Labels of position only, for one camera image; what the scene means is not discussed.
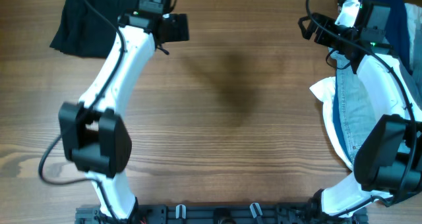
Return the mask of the black shorts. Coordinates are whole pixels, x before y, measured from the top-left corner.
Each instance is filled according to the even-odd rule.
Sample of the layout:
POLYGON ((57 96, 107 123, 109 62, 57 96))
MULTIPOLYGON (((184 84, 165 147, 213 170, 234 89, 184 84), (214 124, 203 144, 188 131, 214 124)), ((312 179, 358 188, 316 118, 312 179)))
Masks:
POLYGON ((136 7, 138 0, 66 0, 61 22, 50 47, 67 55, 106 58, 116 38, 117 17, 136 7))

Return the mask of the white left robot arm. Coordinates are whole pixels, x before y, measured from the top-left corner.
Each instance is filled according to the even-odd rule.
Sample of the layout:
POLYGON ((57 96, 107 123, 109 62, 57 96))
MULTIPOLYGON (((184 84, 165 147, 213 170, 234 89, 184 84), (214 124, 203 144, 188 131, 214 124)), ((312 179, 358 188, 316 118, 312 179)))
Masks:
POLYGON ((65 157, 95 186, 100 220, 130 223, 135 219, 138 202, 125 171, 132 141, 123 117, 134 86, 156 50, 164 43, 187 40, 186 14, 123 14, 96 79, 78 103, 64 103, 59 110, 65 157))

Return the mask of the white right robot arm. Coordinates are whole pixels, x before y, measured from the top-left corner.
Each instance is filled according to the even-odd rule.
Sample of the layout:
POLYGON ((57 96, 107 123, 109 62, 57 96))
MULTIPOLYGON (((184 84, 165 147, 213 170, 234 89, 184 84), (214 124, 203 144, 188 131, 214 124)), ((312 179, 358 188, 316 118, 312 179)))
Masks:
POLYGON ((310 200, 315 215, 348 218, 421 192, 421 8, 403 0, 338 0, 338 16, 308 12, 301 34, 329 50, 336 75, 312 87, 351 173, 310 200))

